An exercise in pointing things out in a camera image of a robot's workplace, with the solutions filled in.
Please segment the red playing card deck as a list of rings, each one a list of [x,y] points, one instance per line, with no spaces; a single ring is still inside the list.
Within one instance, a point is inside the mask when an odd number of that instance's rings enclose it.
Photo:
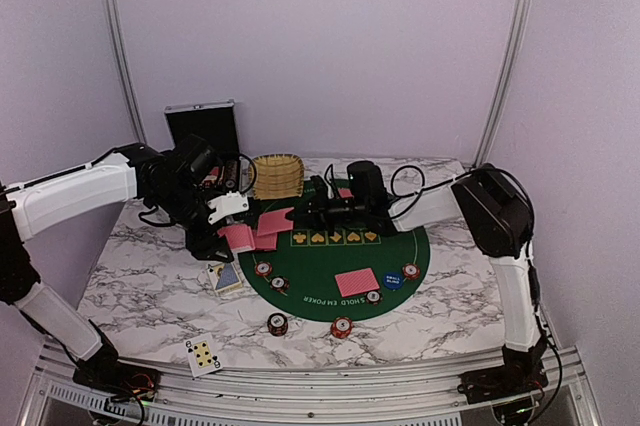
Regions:
[[[246,224],[233,224],[221,228],[218,235],[227,241],[233,253],[254,251],[255,239],[252,229]]]

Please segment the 5 chip stack mat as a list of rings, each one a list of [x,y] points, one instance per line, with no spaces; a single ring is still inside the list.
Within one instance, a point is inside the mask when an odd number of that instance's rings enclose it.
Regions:
[[[421,275],[420,268],[413,263],[407,263],[402,267],[402,274],[406,280],[416,280]]]

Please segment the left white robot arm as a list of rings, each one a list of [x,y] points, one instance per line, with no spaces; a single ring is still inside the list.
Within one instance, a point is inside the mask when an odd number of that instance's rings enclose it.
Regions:
[[[33,266],[27,243],[41,233],[112,205],[139,199],[185,232],[185,246],[212,259],[223,245],[217,207],[199,184],[215,163],[200,139],[158,152],[143,143],[1,191],[1,301],[60,341],[106,391],[125,384],[126,369],[98,328],[82,317]]]

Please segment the dealt card seat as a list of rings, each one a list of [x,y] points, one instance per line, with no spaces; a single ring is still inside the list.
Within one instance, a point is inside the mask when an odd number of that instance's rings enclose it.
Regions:
[[[274,251],[277,249],[278,234],[271,233],[259,236],[254,235],[254,246],[256,251]]]
[[[336,274],[335,281],[342,298],[368,293],[380,288],[371,268]]]
[[[341,198],[352,198],[353,197],[351,191],[348,188],[340,188],[339,189],[339,195],[340,195]]]

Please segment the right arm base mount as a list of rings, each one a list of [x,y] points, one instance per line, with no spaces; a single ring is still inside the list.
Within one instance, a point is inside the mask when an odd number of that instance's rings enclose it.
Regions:
[[[465,372],[459,378],[457,391],[469,404],[529,393],[549,384],[541,363],[530,370],[517,363],[504,364]]]

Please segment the blue small blind button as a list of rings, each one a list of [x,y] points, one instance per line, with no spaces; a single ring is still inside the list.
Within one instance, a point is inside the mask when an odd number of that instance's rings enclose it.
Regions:
[[[387,272],[383,275],[382,282],[385,288],[391,291],[399,290],[405,281],[405,277],[396,272]]]

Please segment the red tan 5 chip stack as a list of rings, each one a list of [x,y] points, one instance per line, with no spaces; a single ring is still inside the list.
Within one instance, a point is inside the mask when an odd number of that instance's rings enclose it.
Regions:
[[[337,339],[347,338],[353,329],[353,323],[350,318],[341,316],[336,318],[330,328],[331,335]]]

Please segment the black red 100 chip stack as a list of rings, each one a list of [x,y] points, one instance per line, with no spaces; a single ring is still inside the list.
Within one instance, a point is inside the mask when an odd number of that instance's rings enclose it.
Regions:
[[[267,328],[272,336],[284,336],[288,331],[288,319],[283,313],[273,313],[267,319]]]

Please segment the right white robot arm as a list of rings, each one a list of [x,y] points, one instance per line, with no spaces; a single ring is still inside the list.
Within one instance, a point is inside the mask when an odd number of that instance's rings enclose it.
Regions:
[[[350,194],[315,175],[313,195],[286,214],[295,226],[334,232],[362,224],[393,236],[439,221],[464,219],[476,247],[488,257],[498,281],[505,318],[504,351],[531,354],[544,346],[537,324],[538,283],[532,270],[534,208],[521,183],[508,171],[485,163],[434,185],[400,194],[369,160],[348,165]]]

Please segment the dealt card bottom seat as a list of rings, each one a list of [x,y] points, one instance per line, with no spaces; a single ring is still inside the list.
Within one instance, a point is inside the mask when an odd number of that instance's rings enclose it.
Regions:
[[[336,274],[335,281],[342,298],[368,293],[380,288],[371,268]]]

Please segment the dealt card top seat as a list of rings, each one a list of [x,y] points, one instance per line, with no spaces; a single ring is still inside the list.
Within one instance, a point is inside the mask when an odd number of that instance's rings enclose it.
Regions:
[[[340,195],[341,198],[352,198],[353,197],[351,191],[348,188],[340,188],[339,189],[339,195]]]

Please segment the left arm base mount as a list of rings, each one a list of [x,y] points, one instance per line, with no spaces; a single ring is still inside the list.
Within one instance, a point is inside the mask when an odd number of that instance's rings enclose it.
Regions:
[[[73,374],[76,384],[110,393],[118,401],[125,398],[153,399],[160,372],[153,368],[122,363],[118,359],[78,360]]]

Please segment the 100 chip stack bottom mat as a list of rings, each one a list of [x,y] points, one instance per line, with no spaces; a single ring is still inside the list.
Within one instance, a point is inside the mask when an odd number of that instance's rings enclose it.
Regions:
[[[365,301],[370,305],[378,305],[382,300],[383,295],[379,290],[369,291],[365,295]]]

